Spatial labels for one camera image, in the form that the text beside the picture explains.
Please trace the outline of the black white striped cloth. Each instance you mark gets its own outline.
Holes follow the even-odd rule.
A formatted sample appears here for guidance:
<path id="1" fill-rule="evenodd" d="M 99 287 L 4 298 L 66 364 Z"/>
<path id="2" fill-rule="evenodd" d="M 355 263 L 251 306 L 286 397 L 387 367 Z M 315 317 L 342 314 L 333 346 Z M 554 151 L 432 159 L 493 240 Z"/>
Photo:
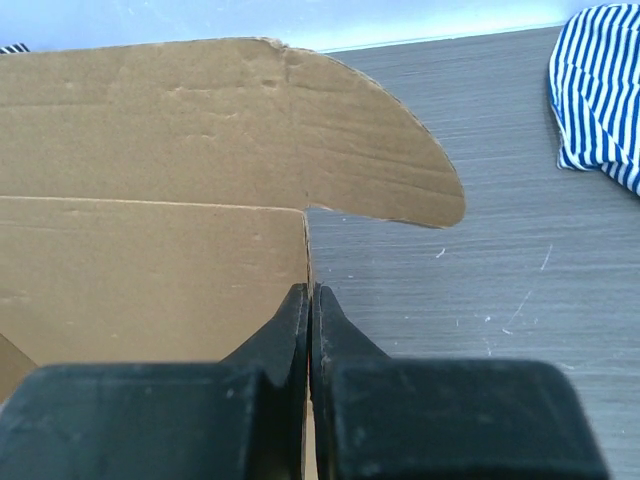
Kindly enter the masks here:
<path id="1" fill-rule="evenodd" d="M 0 47 L 0 54 L 28 53 L 29 48 L 24 43 L 14 43 Z"/>

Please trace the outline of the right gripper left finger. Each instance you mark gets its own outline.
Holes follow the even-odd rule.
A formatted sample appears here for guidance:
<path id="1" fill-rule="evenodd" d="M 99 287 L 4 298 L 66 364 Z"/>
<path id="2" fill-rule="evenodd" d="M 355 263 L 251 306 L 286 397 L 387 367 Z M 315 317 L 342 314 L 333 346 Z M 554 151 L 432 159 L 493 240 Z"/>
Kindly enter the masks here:
<path id="1" fill-rule="evenodd" d="M 58 364 L 1 414 L 5 479 L 300 479 L 304 284 L 218 362 Z"/>

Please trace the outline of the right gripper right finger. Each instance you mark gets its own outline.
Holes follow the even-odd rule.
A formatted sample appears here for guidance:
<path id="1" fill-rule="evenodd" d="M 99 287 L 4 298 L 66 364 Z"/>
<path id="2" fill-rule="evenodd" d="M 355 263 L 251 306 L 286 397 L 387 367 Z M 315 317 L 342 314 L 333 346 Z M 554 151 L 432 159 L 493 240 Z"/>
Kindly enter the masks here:
<path id="1" fill-rule="evenodd" d="M 527 359 L 393 358 L 317 286 L 309 379 L 322 479 L 606 479 L 581 401 Z"/>

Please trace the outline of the brown cardboard box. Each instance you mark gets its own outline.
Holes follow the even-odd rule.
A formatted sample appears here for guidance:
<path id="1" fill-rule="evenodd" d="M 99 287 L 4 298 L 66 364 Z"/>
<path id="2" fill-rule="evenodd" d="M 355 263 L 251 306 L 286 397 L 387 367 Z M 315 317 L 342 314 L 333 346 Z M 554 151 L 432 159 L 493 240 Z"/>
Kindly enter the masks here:
<path id="1" fill-rule="evenodd" d="M 447 228 L 465 199 L 416 116 L 323 54 L 2 54 L 1 414 L 50 365 L 223 360 L 310 293 L 311 207 Z"/>

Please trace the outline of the blue white striped cloth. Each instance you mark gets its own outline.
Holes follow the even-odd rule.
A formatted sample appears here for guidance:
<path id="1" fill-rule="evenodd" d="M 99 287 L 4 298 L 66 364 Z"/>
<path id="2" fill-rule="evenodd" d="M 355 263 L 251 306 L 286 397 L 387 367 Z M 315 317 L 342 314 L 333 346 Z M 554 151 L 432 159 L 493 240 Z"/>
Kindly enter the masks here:
<path id="1" fill-rule="evenodd" d="M 638 194 L 639 5 L 597 5 L 571 17 L 549 59 L 548 92 L 557 167 L 600 171 Z"/>

